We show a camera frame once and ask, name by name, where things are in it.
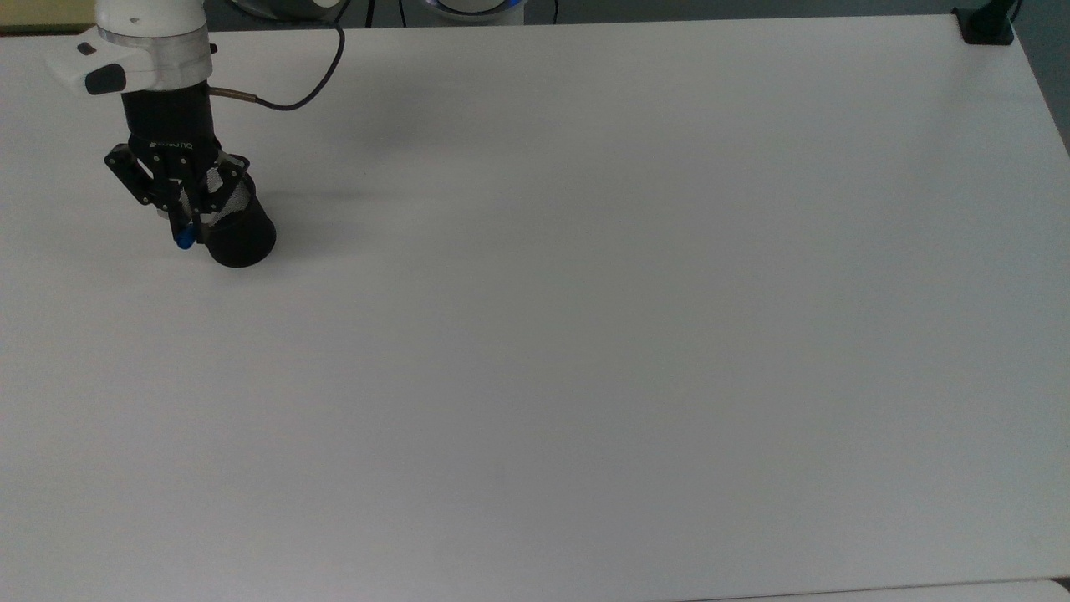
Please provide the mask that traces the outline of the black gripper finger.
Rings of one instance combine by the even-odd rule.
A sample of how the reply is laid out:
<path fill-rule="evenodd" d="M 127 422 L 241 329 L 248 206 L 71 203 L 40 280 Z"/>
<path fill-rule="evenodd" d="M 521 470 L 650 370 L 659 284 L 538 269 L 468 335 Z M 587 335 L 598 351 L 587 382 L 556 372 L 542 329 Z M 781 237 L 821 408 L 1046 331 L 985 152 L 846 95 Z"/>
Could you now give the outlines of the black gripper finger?
<path fill-rule="evenodd" d="M 192 209 L 184 202 L 185 188 L 182 179 L 171 179 L 159 171 L 163 159 L 154 156 L 149 166 L 138 159 L 127 144 L 114 145 L 104 157 L 104 164 L 119 183 L 144 207 L 153 207 L 164 214 L 171 225 L 171 235 L 175 244 L 198 244 L 199 226 Z"/>
<path fill-rule="evenodd" d="M 221 153 L 204 179 L 204 199 L 197 218 L 200 225 L 236 227 L 248 220 L 253 209 L 253 184 L 246 174 L 249 166 L 244 156 Z"/>

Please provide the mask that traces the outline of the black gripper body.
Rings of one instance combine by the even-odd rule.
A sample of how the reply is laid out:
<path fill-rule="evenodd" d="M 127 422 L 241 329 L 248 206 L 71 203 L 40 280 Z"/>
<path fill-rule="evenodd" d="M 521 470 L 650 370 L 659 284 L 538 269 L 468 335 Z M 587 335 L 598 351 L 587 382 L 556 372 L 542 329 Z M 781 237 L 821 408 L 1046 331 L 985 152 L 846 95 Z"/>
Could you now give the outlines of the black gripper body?
<path fill-rule="evenodd" d="M 129 126 L 129 152 L 139 164 L 139 179 L 175 177 L 171 169 L 187 161 L 197 181 L 207 181 L 219 156 L 209 84 L 179 90 L 142 90 L 121 95 Z"/>

